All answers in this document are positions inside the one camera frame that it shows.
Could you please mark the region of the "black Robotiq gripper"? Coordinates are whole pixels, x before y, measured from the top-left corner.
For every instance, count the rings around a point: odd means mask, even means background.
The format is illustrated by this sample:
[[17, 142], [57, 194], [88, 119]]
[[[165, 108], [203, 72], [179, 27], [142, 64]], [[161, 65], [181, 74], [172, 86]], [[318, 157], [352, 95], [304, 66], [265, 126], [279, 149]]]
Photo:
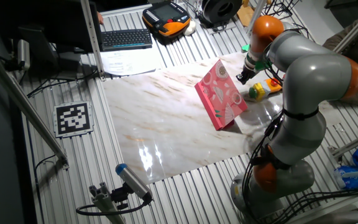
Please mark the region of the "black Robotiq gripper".
[[249, 68], [247, 66], [243, 66], [243, 71], [241, 72], [241, 74], [236, 75], [236, 78], [243, 84], [245, 85], [247, 83], [248, 80], [250, 80], [251, 78], [253, 78], [256, 75], [256, 72], [253, 68]]

